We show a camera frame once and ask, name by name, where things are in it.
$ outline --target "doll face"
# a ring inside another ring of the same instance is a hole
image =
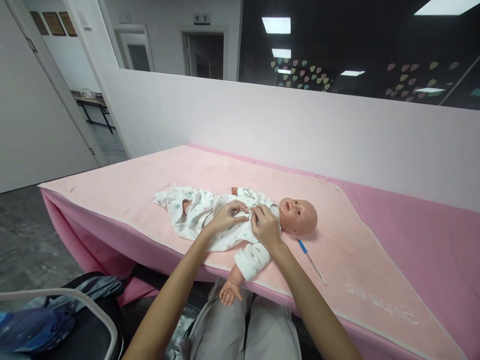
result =
[[[317,227],[317,211],[306,200],[286,197],[280,201],[278,208],[282,229],[292,235],[306,235]]]

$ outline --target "forearm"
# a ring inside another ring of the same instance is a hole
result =
[[[145,314],[123,360],[154,360],[163,356],[213,235],[206,226],[192,243]]]
[[[270,251],[295,300],[315,346],[325,360],[362,359],[352,339],[310,278],[281,242]]]

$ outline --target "white patterned onesie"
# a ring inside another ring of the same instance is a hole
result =
[[[222,205],[232,200],[240,200],[245,203],[249,210],[259,204],[264,204],[280,219],[279,207],[261,192],[247,187],[239,187],[237,193],[238,196],[231,194],[217,195],[191,186],[174,187],[170,191],[161,191],[155,194],[153,202],[167,208],[175,231],[181,238],[191,241],[195,241],[200,231],[214,218]],[[185,211],[186,215],[183,215],[184,200],[191,202]],[[246,214],[240,211],[235,216],[248,216],[250,218],[252,213]],[[235,254],[235,263],[245,280],[250,280],[270,261],[270,254],[254,236],[250,221],[235,224],[216,234],[207,251],[225,251],[245,240],[249,244]]]

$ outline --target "desk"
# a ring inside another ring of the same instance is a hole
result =
[[[92,123],[92,120],[90,119],[90,116],[89,116],[89,113],[87,112],[87,110],[85,110],[84,105],[99,108],[100,111],[101,111],[101,114],[103,115],[103,118],[105,119],[106,125],[108,126],[108,129],[110,130],[110,133],[112,133],[112,134],[114,133],[113,130],[112,130],[112,127],[110,126],[109,121],[107,120],[107,117],[105,116],[105,114],[110,114],[110,113],[109,113],[109,109],[107,108],[107,104],[105,104],[104,101],[97,100],[97,99],[94,99],[94,98],[76,96],[76,95],[73,95],[73,98],[75,99],[77,105],[82,107],[83,111],[85,112],[86,117],[88,118],[88,121],[91,122],[91,123]]]

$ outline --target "doorway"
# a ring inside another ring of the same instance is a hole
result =
[[[183,32],[186,74],[206,79],[224,79],[224,34]]]
[[[122,25],[113,29],[125,69],[155,72],[147,27],[143,24]]]

